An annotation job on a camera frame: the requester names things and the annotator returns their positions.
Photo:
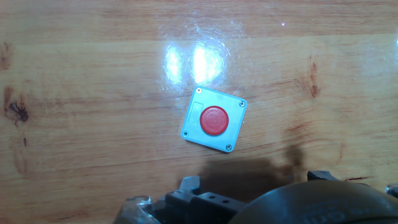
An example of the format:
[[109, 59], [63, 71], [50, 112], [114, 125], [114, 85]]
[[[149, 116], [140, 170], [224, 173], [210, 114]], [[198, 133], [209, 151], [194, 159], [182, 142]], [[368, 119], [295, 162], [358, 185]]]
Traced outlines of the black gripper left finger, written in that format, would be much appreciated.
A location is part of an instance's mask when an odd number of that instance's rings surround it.
[[154, 202], [148, 196], [124, 201], [114, 224], [225, 224], [246, 206], [212, 192], [201, 193], [199, 176], [183, 178], [178, 190]]

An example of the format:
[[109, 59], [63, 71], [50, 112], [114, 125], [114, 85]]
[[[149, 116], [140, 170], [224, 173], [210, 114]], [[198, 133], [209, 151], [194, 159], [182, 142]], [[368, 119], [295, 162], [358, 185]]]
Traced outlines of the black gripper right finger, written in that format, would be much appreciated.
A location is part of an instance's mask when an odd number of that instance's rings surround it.
[[313, 170], [307, 172], [307, 180], [338, 180], [329, 171]]

